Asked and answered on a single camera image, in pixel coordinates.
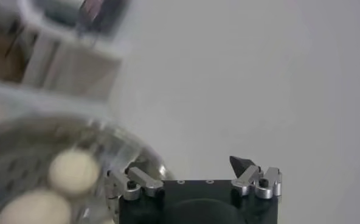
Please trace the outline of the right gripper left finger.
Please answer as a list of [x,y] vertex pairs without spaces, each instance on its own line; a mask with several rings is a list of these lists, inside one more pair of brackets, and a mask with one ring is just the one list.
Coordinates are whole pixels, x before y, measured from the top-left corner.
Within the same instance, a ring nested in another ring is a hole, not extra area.
[[161,206],[164,200],[164,165],[146,158],[114,160],[105,168],[105,201],[118,206],[119,200],[135,206]]

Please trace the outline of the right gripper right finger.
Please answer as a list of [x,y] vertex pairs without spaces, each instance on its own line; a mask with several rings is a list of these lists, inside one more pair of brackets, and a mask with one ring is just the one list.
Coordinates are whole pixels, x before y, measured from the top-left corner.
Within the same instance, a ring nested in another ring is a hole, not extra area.
[[236,156],[230,156],[229,162],[236,176],[231,186],[241,197],[251,192],[265,200],[282,195],[282,173],[279,168],[269,167],[264,172],[252,160]]

